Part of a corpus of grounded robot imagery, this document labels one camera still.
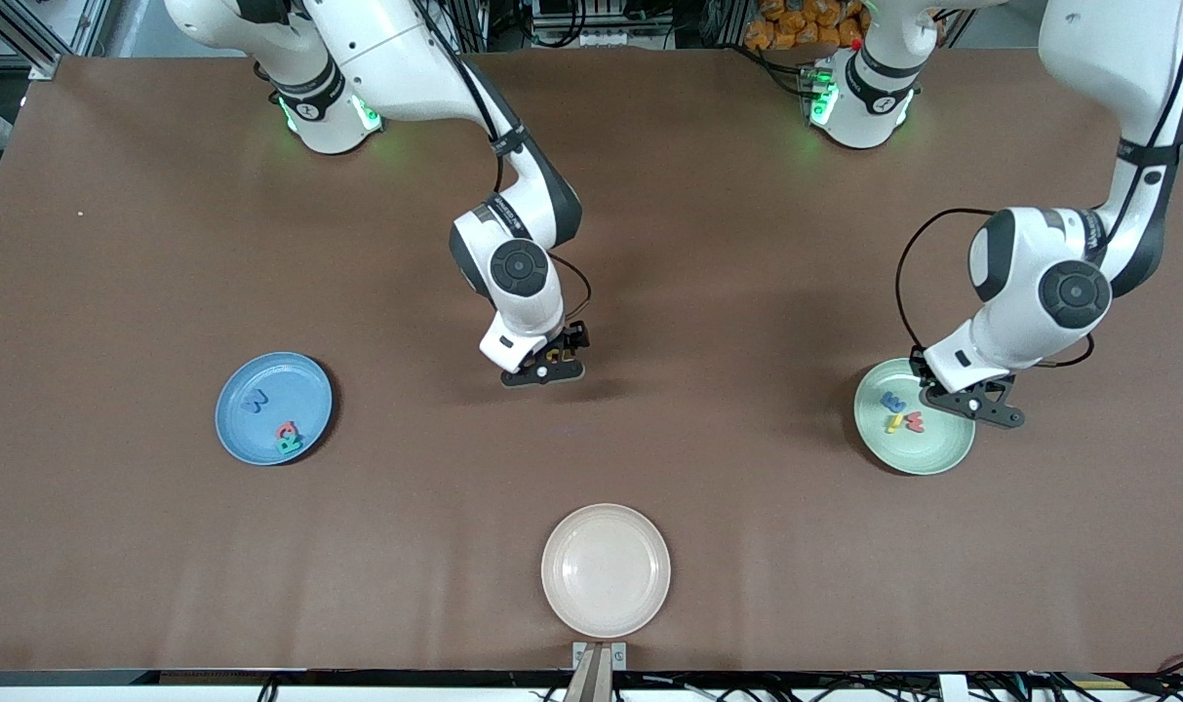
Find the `metal bracket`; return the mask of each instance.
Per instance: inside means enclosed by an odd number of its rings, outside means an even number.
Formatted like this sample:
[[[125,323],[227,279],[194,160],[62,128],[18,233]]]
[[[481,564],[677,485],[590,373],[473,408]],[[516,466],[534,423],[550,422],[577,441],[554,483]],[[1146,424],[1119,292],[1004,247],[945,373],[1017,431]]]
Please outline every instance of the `metal bracket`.
[[[942,702],[969,702],[969,680],[963,674],[940,674]]]
[[[0,37],[32,64],[31,80],[52,79],[58,58],[75,53],[32,9],[17,0],[0,0]]]
[[[556,334],[556,339],[542,347],[538,354],[525,360],[517,373],[500,373],[500,382],[505,387],[521,387],[582,378],[586,366],[575,354],[578,348],[588,346],[592,346],[592,342],[587,339],[586,324],[581,321],[570,323],[568,328],[561,329],[561,334]]]
[[[1007,404],[1007,397],[1011,394],[1015,382],[1014,374],[1000,379],[984,379],[959,392],[946,392],[946,387],[942,387],[938,378],[931,372],[923,348],[919,346],[912,348],[909,363],[912,366],[912,373],[920,379],[920,400],[926,406],[1000,429],[1016,429],[1024,425],[1023,411]]]
[[[582,645],[582,656],[575,653],[578,665],[569,680],[569,689],[564,690],[565,702],[609,702],[613,698],[613,648],[616,645],[605,643]],[[626,644],[620,645],[625,662]]]
[[[590,644],[583,644],[581,640],[574,642],[573,668],[577,668],[578,663],[582,662],[582,653],[586,652],[587,645]],[[615,671],[626,670],[626,642],[618,640],[618,643],[610,644],[608,650],[610,653],[613,653],[613,670]]]

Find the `plastic plate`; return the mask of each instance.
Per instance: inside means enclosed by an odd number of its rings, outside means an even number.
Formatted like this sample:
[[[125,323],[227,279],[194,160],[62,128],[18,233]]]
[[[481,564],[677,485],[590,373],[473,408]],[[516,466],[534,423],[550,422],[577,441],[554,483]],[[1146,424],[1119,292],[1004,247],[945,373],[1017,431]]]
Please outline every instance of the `plastic plate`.
[[[903,412],[886,408],[881,397],[890,392],[906,404]],[[893,434],[886,431],[896,414],[920,412],[923,432],[909,429],[904,421]],[[918,476],[949,471],[974,445],[977,423],[956,414],[926,407],[920,402],[920,381],[912,374],[907,359],[878,363],[859,381],[855,389],[855,429],[860,439],[878,458],[894,470]]]
[[[226,452],[254,466],[305,453],[331,419],[331,382],[313,359],[278,350],[233,373],[218,395],[214,425]]]
[[[595,639],[619,638],[665,604],[668,548],[657,526],[629,507],[582,507],[547,539],[542,581],[565,625]]]

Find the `blue plate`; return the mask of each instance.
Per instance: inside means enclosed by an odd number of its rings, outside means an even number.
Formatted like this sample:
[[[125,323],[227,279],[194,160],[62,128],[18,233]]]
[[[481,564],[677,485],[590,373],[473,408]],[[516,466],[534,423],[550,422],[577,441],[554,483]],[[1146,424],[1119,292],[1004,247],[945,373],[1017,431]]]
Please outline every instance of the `blue plate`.
[[[278,466],[313,447],[331,421],[331,381],[309,356],[278,350],[233,373],[214,410],[222,449]]]

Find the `green plate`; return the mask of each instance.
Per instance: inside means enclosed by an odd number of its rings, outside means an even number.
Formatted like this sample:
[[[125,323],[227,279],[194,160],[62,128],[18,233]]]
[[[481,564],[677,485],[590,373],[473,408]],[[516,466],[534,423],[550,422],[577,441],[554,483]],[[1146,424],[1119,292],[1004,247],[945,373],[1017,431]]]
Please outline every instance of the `green plate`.
[[[903,414],[920,412],[924,432],[909,430],[907,423],[886,433],[894,412],[881,405],[891,392],[907,407]],[[920,402],[920,381],[907,359],[893,359],[873,366],[855,388],[855,429],[860,439],[878,458],[894,470],[918,476],[949,471],[974,447],[977,423],[926,407]]]

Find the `metal frame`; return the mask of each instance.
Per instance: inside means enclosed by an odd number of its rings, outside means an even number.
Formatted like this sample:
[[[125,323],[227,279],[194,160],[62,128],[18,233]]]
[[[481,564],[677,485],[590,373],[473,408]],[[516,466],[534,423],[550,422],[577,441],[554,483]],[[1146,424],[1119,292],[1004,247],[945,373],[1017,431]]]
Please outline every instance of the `metal frame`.
[[[487,43],[483,39],[483,26],[487,21],[486,5],[479,0],[448,0],[444,8],[453,17],[454,25],[466,34],[458,36],[461,53],[485,52]]]
[[[613,698],[613,651],[608,644],[587,645],[564,690],[564,702],[609,702]]]
[[[754,0],[706,0],[703,5],[704,21],[719,21],[716,28],[717,44],[742,44],[743,31],[755,13]],[[702,31],[702,36],[711,32]]]
[[[51,79],[62,54],[92,54],[101,41],[111,2],[114,0],[86,0],[69,44],[20,0],[0,0],[0,37],[15,52],[13,57],[0,57],[0,69],[31,66],[33,80]]]

